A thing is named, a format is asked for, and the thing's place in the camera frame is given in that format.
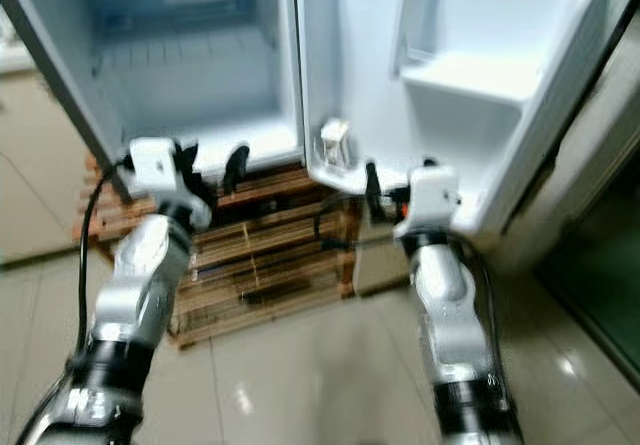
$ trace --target tiled floor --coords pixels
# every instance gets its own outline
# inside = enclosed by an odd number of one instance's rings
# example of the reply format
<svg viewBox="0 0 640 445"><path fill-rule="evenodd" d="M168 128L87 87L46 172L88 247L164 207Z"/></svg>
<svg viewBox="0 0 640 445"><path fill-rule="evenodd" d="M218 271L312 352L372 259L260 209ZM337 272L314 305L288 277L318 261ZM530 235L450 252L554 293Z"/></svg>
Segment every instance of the tiled floor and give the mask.
<svg viewBox="0 0 640 445"><path fill-rule="evenodd" d="M0 443L72 345L77 258L0 277ZM108 267L90 261L93 303ZM640 398L532 280L500 283L506 369L527 444L640 445ZM161 346L141 444L436 444L406 291L354 299L178 353Z"/></svg>
<svg viewBox="0 0 640 445"><path fill-rule="evenodd" d="M637 181L640 158L636 162L631 170ZM640 190L635 193L631 183L616 183L540 271L640 376Z"/></svg>

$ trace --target wooden pallet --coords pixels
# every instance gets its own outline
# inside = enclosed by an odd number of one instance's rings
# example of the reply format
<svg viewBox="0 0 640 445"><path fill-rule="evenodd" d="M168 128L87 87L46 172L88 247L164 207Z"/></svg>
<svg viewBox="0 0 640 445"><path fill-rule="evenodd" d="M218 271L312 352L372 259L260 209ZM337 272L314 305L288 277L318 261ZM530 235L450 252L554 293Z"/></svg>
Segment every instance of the wooden pallet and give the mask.
<svg viewBox="0 0 640 445"><path fill-rule="evenodd" d="M80 195L78 213L99 177L95 162ZM353 295L353 253L321 250L313 231L321 202L332 193L299 166L254 173L237 193L219 198L213 227L194 236L189 270L178 287L168 328L187 347L247 326ZM90 240L113 260L111 245L155 210L151 199L124 204L105 187L91 220ZM353 239L354 204L323 216L323 236ZM74 227L79 238L81 215Z"/></svg>

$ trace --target black cable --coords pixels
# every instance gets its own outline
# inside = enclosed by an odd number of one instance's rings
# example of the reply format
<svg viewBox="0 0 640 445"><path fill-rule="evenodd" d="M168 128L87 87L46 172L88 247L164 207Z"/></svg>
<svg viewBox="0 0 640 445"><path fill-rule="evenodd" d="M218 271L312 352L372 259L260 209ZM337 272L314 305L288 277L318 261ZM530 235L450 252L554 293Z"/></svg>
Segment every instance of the black cable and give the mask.
<svg viewBox="0 0 640 445"><path fill-rule="evenodd" d="M78 270L78 336L76 337L75 354L79 355L87 340L87 255L89 253L89 225L93 209L100 196L102 186L116 173L118 167L124 164L124 160L119 160L111 165L98 181L96 188L93 189L87 209L84 212L84 220L82 222L82 233L80 235L80 265Z"/></svg>
<svg viewBox="0 0 640 445"><path fill-rule="evenodd" d="M482 272L482 281L484 282L486 289L486 307L487 315L489 317L489 333L491 338L492 358L494 366L496 368L496 374L498 375L498 379L500 382L500 387L502 389L502 397L509 405L515 406L513 397L511 396L511 392L507 387L504 364L502 362L502 348L500 346L500 324L498 323L498 315L496 313L495 303L495 290L493 287L493 282L491 281L489 269L486 262L482 258L482 255L480 255L480 253L471 244L471 242L469 242L469 240L460 235L450 234L449 237L452 241L460 243L471 251L473 260L476 262L478 268L480 268L480 271Z"/></svg>
<svg viewBox="0 0 640 445"><path fill-rule="evenodd" d="M338 250L356 250L358 248L366 248L373 245L379 245L381 243L387 243L393 240L391 236L383 236L371 238L369 240L342 240L339 238L324 238L320 233L320 219L322 215L324 215L328 209L333 207L335 204L351 200L354 198L363 199L365 195L349 195L346 193L335 193L327 198L322 205L320 206L320 210L313 217L313 233L315 235L316 240L320 241L323 248L334 248Z"/></svg>

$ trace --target refrigerator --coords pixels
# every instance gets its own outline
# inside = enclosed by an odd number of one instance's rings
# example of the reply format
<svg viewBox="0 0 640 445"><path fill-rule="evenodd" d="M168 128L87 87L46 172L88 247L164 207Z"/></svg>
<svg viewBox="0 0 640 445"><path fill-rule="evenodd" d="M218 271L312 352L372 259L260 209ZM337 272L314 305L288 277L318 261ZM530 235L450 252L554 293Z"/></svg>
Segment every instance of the refrigerator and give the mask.
<svg viewBox="0 0 640 445"><path fill-rule="evenodd" d="M508 243L526 255L523 244L538 230L510 238L512 225L532 203L536 220L544 222L544 203L535 205L546 183L541 173L553 174L545 165L560 157L559 144L580 119L576 111L615 51L633 3L2 5L102 167L118 160L133 138L171 137L199 144L195 168L214 181L233 150L248 144L250 170L300 162L314 180L362 194L369 161L384 190L406 185L411 170L435 160L459 176L461 203L452 228L483 250L499 255ZM323 134L331 123L343 126L346 159L339 164L328 156ZM596 147L594 133L576 132L571 139ZM618 152L611 163L624 151ZM571 167L576 157L563 160ZM126 176L116 185L123 195L139 192ZM562 197L571 184L560 188Z"/></svg>

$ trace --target freezer compartment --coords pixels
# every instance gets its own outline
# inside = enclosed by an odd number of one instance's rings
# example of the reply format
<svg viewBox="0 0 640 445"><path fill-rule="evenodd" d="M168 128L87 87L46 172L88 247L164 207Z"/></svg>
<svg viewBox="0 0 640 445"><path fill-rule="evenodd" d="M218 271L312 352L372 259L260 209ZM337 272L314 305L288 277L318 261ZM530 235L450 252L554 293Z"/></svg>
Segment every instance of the freezer compartment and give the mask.
<svg viewBox="0 0 640 445"><path fill-rule="evenodd" d="M303 151L294 0L18 0L112 160L140 136L198 141L217 175Z"/></svg>

